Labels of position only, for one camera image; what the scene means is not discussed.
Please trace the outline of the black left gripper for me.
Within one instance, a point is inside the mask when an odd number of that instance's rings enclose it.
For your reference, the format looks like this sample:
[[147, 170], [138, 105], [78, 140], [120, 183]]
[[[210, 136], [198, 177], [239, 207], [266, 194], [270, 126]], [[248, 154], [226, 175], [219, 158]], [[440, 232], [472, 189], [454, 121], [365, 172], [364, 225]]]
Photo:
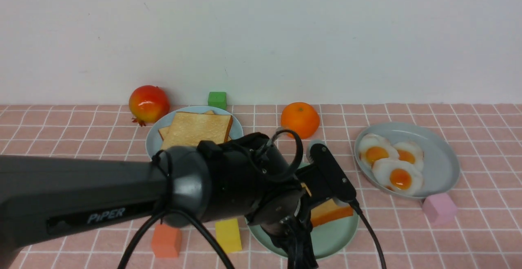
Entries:
[[311, 232], [310, 196], [291, 189], [269, 199], [247, 215], [247, 225], [259, 226], [272, 244], [285, 252], [289, 269], [317, 269]]

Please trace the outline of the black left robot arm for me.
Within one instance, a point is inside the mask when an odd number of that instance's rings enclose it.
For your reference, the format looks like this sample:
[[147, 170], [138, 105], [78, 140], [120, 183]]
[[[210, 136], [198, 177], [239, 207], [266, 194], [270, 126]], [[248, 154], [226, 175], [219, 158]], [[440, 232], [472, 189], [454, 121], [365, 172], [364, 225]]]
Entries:
[[196, 147], [173, 146], [150, 162], [1, 156], [1, 267], [33, 244], [148, 216], [119, 263], [124, 269], [143, 235], [161, 220], [192, 225], [224, 265], [233, 265], [209, 221], [244, 216], [288, 256], [289, 269], [317, 269], [305, 189], [292, 164], [263, 133]]

